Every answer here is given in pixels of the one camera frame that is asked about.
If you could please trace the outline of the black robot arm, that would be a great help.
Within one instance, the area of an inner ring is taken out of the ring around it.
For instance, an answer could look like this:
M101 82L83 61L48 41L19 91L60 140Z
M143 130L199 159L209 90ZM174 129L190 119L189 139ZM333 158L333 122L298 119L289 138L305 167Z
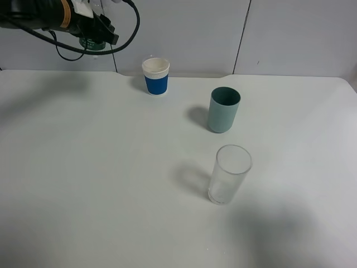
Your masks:
M55 30L115 45L119 36L110 19L93 11L89 1L1 1L1 14L32 30Z

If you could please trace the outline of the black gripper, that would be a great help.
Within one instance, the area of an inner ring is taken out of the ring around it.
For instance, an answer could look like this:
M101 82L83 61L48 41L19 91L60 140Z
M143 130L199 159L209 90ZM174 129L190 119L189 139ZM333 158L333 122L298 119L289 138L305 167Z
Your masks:
M93 14L94 18L87 18L74 12L72 1L41 1L41 29L44 31L61 31L76 37L92 38L101 43L116 45L119 35L114 33L115 27L111 20L103 14Z

